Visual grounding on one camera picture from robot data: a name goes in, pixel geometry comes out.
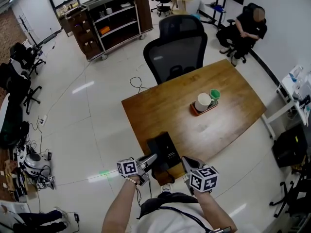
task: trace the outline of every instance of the person's arm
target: person's arm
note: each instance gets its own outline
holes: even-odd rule
[[[250,37],[254,40],[259,40],[260,37],[258,35],[255,35],[255,34],[251,34],[251,33],[245,33],[247,37]]]
[[[242,27],[242,24],[240,23],[240,21],[238,19],[235,20],[235,25],[237,26],[237,28],[241,34],[241,37],[243,37],[243,38],[246,37],[246,34],[245,34],[243,27]]]
[[[131,176],[139,184],[138,176]],[[121,191],[112,202],[104,219],[102,233],[124,233],[130,219],[136,185],[125,180]]]
[[[194,189],[194,194],[203,210],[205,219],[214,229],[231,227],[231,233],[238,230],[231,217],[218,205],[209,192],[201,193]]]

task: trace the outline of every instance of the white tile floor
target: white tile floor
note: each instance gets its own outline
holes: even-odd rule
[[[47,64],[39,70],[39,76],[32,79],[33,87],[43,87],[38,95],[41,104],[33,104],[30,115],[24,118],[35,124],[37,117],[48,114],[45,126],[41,127],[41,149],[49,148],[53,153],[52,172],[56,176],[55,190],[39,192],[41,210],[48,212],[59,206],[65,211],[77,212],[82,233],[101,231],[105,213],[123,184],[123,178],[115,171],[116,161],[142,155],[121,101],[138,92],[129,83],[134,76],[140,76],[146,87],[156,85],[143,58],[144,46],[159,36],[159,18],[155,13],[152,16],[154,29],[144,40],[123,46],[107,60],[94,61],[87,68],[75,38],[60,33],[55,49],[46,58]],[[207,65],[225,56],[219,54],[216,29],[207,24],[204,28],[208,35],[204,59]],[[45,54],[53,44],[51,41],[43,46]],[[265,105],[275,98],[276,86],[251,56],[247,57],[246,64],[236,68]],[[30,138],[39,142],[40,133],[31,130]],[[220,173],[219,186],[213,196],[233,217],[238,228],[252,229],[248,232],[262,232],[274,220],[275,208],[270,208],[269,202],[280,195],[279,183],[284,180],[284,174],[273,158],[272,144],[259,119],[209,161]],[[182,179],[173,187],[175,191],[189,193]],[[152,192],[153,196],[159,193],[154,179]],[[143,201],[146,200],[149,187],[142,187],[141,193]],[[32,212],[38,212],[38,202],[38,198],[29,200]],[[127,231],[131,231],[138,215],[139,207],[134,201]],[[71,227],[66,232],[76,229],[74,220]]]

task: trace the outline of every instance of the black pants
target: black pants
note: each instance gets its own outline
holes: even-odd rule
[[[256,40],[250,37],[242,38],[236,25],[231,25],[219,30],[216,34],[216,37],[218,38],[220,45],[225,48],[230,47],[228,39],[232,40],[237,49],[236,53],[234,54],[236,59],[240,59],[242,56],[248,54],[251,46],[256,42]]]
[[[18,215],[25,222],[25,225],[18,223],[14,224],[13,229],[15,233],[56,233],[63,231],[66,228],[66,225],[63,222],[41,226],[42,224],[62,218],[63,215],[57,210],[51,211],[49,213],[19,213]]]
[[[141,205],[139,218],[155,211],[166,203],[198,203],[198,200],[181,192],[162,192],[157,199],[148,199]]]

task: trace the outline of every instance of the white table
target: white table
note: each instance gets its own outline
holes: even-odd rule
[[[5,96],[3,103],[1,105],[1,108],[0,108],[0,132],[2,130],[2,126],[5,120],[5,114],[6,114],[8,105],[9,105],[9,97],[10,97],[10,93]]]
[[[298,68],[298,66],[294,67],[294,69],[291,71],[291,73],[293,73],[295,71],[295,69],[297,69],[297,68]],[[306,115],[304,110],[300,108],[298,101],[294,102],[294,99],[293,99],[294,82],[292,81],[289,74],[287,76],[285,76],[285,78],[282,79],[281,85],[285,89],[285,91],[288,94],[288,97],[291,101],[289,103],[287,103],[283,108],[281,108],[280,110],[275,112],[269,118],[267,118],[265,116],[265,114],[263,114],[261,116],[263,122],[265,123],[266,127],[268,128],[268,130],[270,132],[270,138],[272,138],[272,139],[275,139],[276,134],[274,133],[274,130],[272,129],[270,123],[273,122],[274,120],[276,120],[277,118],[279,118],[281,115],[283,115],[285,112],[290,110],[292,107],[295,107],[295,109],[297,110],[297,113],[299,114],[301,121],[304,125],[307,124],[308,116],[309,116],[309,114]]]

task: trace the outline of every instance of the green cup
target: green cup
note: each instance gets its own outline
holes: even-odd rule
[[[210,91],[210,97],[217,101],[220,98],[220,92],[216,89],[211,89]]]

